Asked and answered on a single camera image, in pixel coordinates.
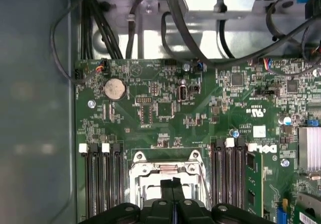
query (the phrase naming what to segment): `blue capacitor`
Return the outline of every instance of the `blue capacitor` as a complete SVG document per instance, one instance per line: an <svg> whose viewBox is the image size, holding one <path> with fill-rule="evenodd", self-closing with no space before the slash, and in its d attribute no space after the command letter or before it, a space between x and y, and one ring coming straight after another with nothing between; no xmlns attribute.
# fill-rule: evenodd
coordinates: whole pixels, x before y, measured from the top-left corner
<svg viewBox="0 0 321 224"><path fill-rule="evenodd" d="M240 132L237 129L231 129L230 136L232 136L233 138L238 138L240 136Z"/></svg>

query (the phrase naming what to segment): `white label sticker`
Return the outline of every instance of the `white label sticker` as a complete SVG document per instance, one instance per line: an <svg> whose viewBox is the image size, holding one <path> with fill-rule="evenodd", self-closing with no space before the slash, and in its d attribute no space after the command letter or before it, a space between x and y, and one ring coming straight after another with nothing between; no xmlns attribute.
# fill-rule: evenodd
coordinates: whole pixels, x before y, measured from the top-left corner
<svg viewBox="0 0 321 224"><path fill-rule="evenodd" d="M253 126L253 137L254 138L265 138L266 137L265 125Z"/></svg>
<svg viewBox="0 0 321 224"><path fill-rule="evenodd" d="M300 221L304 224L316 224L314 220L304 215L302 212L300 212Z"/></svg>

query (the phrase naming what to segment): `blue connector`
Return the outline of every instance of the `blue connector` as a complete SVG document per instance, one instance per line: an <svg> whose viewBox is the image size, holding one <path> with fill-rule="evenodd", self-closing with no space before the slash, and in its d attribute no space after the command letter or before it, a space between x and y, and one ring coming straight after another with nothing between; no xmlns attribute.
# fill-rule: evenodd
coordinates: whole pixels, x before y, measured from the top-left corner
<svg viewBox="0 0 321 224"><path fill-rule="evenodd" d="M319 126L319 120L307 120L306 124L310 127L318 127Z"/></svg>
<svg viewBox="0 0 321 224"><path fill-rule="evenodd" d="M283 207L276 209L276 224L287 224L287 213L284 212Z"/></svg>

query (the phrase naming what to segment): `colored wires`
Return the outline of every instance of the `colored wires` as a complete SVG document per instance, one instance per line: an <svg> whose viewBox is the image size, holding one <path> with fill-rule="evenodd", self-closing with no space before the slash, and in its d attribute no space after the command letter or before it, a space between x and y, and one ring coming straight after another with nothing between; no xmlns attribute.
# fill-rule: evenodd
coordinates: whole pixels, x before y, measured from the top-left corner
<svg viewBox="0 0 321 224"><path fill-rule="evenodd" d="M272 59L271 58L263 58L263 62L264 62L265 70L268 71L268 69L271 67Z"/></svg>

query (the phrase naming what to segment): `black connector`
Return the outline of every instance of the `black connector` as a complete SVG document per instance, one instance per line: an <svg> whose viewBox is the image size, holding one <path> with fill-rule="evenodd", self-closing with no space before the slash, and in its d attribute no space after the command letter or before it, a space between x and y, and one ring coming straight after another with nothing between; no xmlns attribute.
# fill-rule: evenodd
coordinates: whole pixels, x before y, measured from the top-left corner
<svg viewBox="0 0 321 224"><path fill-rule="evenodd" d="M305 19L319 16L321 14L321 0L308 0L305 4Z"/></svg>
<svg viewBox="0 0 321 224"><path fill-rule="evenodd" d="M84 78L84 71L82 69L76 68L75 69L75 79L83 79Z"/></svg>

